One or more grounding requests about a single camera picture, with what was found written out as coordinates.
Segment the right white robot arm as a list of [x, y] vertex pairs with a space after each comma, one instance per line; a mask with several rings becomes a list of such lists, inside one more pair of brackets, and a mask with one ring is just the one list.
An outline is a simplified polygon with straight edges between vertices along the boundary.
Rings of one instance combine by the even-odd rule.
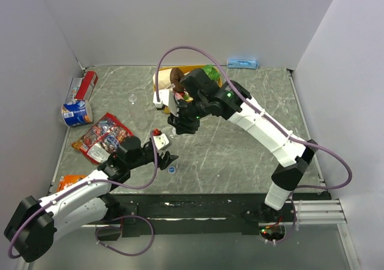
[[218, 85], [197, 68], [184, 76], [180, 84], [191, 97], [190, 102], [177, 98], [169, 89], [163, 94], [163, 103], [170, 111], [168, 123], [175, 127], [177, 134], [194, 134], [203, 117], [221, 117], [245, 130], [277, 159], [278, 166], [262, 206], [267, 220], [277, 220], [316, 150], [261, 109], [256, 99], [236, 81]]

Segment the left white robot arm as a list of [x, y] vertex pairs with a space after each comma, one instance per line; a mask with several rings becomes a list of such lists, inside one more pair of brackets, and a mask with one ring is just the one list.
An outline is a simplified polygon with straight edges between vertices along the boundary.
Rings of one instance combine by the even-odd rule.
[[4, 230], [9, 240], [8, 256], [31, 263], [44, 255], [55, 241], [94, 221], [114, 222], [119, 215], [110, 192], [126, 187], [131, 170], [152, 163], [166, 169], [178, 156], [167, 151], [166, 134], [155, 134], [142, 144], [136, 136], [125, 138], [88, 176], [40, 199], [24, 198]]

